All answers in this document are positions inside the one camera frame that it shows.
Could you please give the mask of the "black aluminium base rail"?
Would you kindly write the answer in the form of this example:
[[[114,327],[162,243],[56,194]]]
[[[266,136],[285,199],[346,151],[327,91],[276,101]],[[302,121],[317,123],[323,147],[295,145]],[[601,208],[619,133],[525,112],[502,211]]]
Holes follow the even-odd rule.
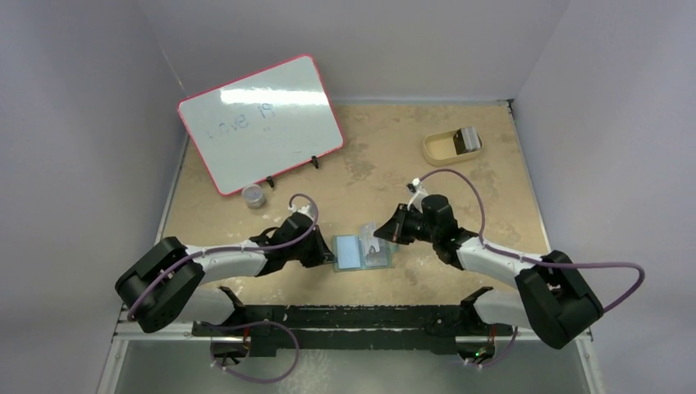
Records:
[[[223,323],[202,318],[167,323],[155,329],[122,321],[117,335],[128,340],[247,343],[253,357],[273,357],[278,350],[425,350],[465,359],[501,354],[513,328],[484,323],[466,301],[461,305],[246,305]]]

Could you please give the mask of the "stack of cards in tray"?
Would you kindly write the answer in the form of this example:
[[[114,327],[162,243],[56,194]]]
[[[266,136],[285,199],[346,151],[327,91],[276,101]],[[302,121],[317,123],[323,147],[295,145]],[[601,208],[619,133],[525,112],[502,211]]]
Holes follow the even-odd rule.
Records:
[[[460,128],[452,139],[458,155],[478,152],[483,147],[479,134],[473,126]]]

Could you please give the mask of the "silver diamond credit card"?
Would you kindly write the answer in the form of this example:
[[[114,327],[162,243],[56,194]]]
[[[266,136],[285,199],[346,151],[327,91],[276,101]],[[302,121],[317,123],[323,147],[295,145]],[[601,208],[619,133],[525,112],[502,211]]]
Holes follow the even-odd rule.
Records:
[[[360,228],[360,245],[362,263],[365,268],[383,268],[389,265],[390,250],[384,240],[374,236],[374,222],[364,224]]]

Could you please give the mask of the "teal leather card holder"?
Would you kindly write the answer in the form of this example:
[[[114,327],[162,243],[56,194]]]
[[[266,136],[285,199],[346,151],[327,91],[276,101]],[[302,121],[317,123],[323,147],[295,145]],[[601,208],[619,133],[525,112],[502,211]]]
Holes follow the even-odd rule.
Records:
[[[363,245],[363,239],[356,235],[341,235],[332,238],[332,250],[336,257],[333,269],[337,273],[373,270],[392,267],[392,257],[398,247],[384,240],[368,237],[374,244]]]

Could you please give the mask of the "pink framed whiteboard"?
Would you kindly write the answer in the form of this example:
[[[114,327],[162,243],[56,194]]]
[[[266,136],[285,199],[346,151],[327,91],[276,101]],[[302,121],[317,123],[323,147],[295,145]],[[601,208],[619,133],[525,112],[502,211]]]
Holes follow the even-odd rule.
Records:
[[[181,100],[177,113],[220,195],[341,149],[345,136],[309,54]]]

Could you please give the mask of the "small silver tin can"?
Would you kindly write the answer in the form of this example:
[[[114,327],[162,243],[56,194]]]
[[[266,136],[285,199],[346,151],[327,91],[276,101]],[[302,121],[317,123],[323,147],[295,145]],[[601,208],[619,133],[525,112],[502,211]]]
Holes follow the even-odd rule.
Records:
[[[260,209],[267,201],[263,188],[258,184],[245,186],[240,195],[249,209]]]

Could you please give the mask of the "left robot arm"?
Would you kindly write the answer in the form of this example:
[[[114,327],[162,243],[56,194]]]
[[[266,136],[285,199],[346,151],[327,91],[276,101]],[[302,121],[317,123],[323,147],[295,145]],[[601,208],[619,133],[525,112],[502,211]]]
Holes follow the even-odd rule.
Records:
[[[212,305],[230,301],[213,314],[213,326],[223,335],[242,330],[245,314],[227,290],[204,295],[200,287],[229,277],[262,277],[290,261],[314,268],[336,261],[311,215],[295,212],[279,227],[233,245],[185,245],[178,238],[161,239],[116,281],[115,291],[128,308],[127,318],[143,332],[157,332],[185,312],[195,310],[195,298]]]

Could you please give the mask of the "beige oval tray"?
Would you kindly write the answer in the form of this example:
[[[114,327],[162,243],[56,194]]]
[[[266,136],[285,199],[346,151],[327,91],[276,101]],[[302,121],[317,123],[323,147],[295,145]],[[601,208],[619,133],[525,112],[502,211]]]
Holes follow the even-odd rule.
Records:
[[[471,130],[468,132],[465,127],[425,136],[421,144],[425,161],[434,167],[445,167],[477,158],[483,152],[484,143],[473,127]],[[478,140],[473,150],[466,149],[467,134],[470,137],[476,136]]]

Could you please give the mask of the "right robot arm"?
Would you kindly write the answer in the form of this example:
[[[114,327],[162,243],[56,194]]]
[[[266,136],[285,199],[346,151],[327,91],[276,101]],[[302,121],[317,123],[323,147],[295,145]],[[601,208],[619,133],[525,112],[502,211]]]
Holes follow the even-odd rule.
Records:
[[[519,251],[487,244],[459,226],[443,195],[426,196],[419,208],[399,204],[373,234],[398,245],[428,242],[444,264],[511,286],[511,291],[482,289],[464,299],[460,321],[467,332],[479,334],[505,324],[530,329],[546,345],[561,349],[604,315],[598,297],[566,254],[553,250],[526,259]]]

